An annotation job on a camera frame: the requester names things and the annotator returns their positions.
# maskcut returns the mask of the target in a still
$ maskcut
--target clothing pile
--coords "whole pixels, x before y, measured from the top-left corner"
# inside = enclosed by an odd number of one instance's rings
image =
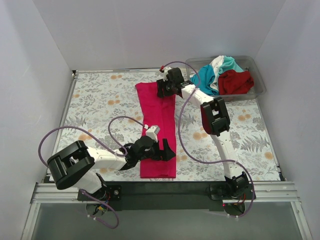
[[[198,72],[201,83],[199,88],[207,95],[246,94],[254,86],[249,71],[243,71],[231,56],[218,56],[209,65],[203,66]],[[199,83],[197,75],[190,81]]]

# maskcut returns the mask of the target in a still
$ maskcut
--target red cloth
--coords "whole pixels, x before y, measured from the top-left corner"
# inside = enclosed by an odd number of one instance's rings
[[[219,95],[246,94],[254,86],[249,71],[225,71],[218,78]]]
[[[140,106],[143,113],[143,124],[149,127],[158,125],[160,131],[157,134],[159,147],[164,149],[162,139],[167,139],[168,144],[174,153],[177,152],[176,123],[175,123],[175,103],[176,96],[157,96],[157,83],[138,83],[135,85],[138,92]],[[146,129],[142,130],[142,135],[146,135]],[[176,157],[169,161],[155,161],[145,159],[141,161],[140,177],[150,178],[175,178],[177,169]]]

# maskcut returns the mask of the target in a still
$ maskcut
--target table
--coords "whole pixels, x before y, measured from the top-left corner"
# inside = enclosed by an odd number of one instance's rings
[[[135,89],[137,83],[155,82],[161,79],[158,70],[81,72],[75,82],[72,97],[67,106],[64,126],[77,126],[88,130],[112,149],[119,148],[108,134],[108,123],[116,116],[134,117],[143,121],[140,103]],[[185,99],[176,97],[175,120]],[[277,160],[255,99],[227,102],[230,116],[230,133],[238,161],[249,171],[254,181],[280,181]],[[113,122],[112,132],[121,144],[134,143],[142,128],[132,120]],[[186,149],[202,161],[220,159],[218,150],[201,123],[200,109],[187,104],[181,120],[181,134]],[[191,160],[177,139],[176,178],[140,178],[140,163],[136,167],[117,171],[102,168],[95,170],[105,181],[224,181],[222,164],[202,164]],[[75,129],[63,129],[57,141],[61,150],[77,140],[87,146],[101,148],[91,137]]]

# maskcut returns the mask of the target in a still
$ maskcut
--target white cloth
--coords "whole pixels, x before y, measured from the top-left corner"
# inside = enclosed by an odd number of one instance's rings
[[[214,89],[214,90],[217,90],[217,91],[219,91],[219,88],[218,88],[218,72],[219,72],[219,69],[220,69],[221,65],[224,64],[224,60],[225,60],[225,56],[221,55],[221,56],[217,56],[210,63],[210,65],[213,68],[213,72],[214,72],[214,80],[210,84],[210,87],[212,89]]]

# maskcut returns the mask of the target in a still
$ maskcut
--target fabric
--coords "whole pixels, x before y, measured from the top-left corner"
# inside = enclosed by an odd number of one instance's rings
[[[157,97],[157,83],[138,83],[135,85],[143,113],[143,124],[158,125],[157,134],[159,147],[163,150],[162,139],[167,139],[172,151],[177,152],[175,105],[176,95],[164,98]],[[169,161],[155,161],[144,159],[140,164],[141,178],[175,178],[177,170],[176,158]]]
[[[212,60],[212,62],[210,63],[210,65],[213,68],[213,72],[214,72],[214,80],[213,82],[210,84],[210,87],[214,90],[219,91],[218,88],[218,77],[219,77],[219,70],[220,67],[224,64],[224,60],[225,60],[225,56],[217,56],[215,59]]]
[[[218,89],[213,89],[210,87],[210,84],[215,79],[213,67],[210,64],[205,65],[199,70],[198,74],[201,79],[201,83],[198,86],[200,90],[210,96],[218,95]],[[190,78],[190,81],[193,82],[194,85],[197,85],[199,83],[197,75],[193,75],[193,77]]]
[[[200,90],[209,96],[220,95],[218,79],[221,74],[228,70],[235,70],[237,73],[243,72],[243,69],[236,64],[233,57],[217,56],[210,64],[203,66],[199,70]],[[199,83],[197,75],[190,77],[190,81],[195,85]]]
[[[246,94],[254,86],[249,71],[236,72],[228,70],[218,79],[220,95]]]
[[[210,87],[211,88],[217,88],[219,90],[219,76],[221,74],[223,74],[224,72],[228,71],[228,70],[235,70],[237,73],[242,73],[244,70],[236,63],[235,59],[231,56],[223,56],[223,63],[219,65],[220,61],[219,61],[219,57],[216,57],[212,63],[214,63],[214,61],[216,61],[217,63],[217,67],[219,67],[218,71],[214,71],[215,77],[214,80],[211,84]]]

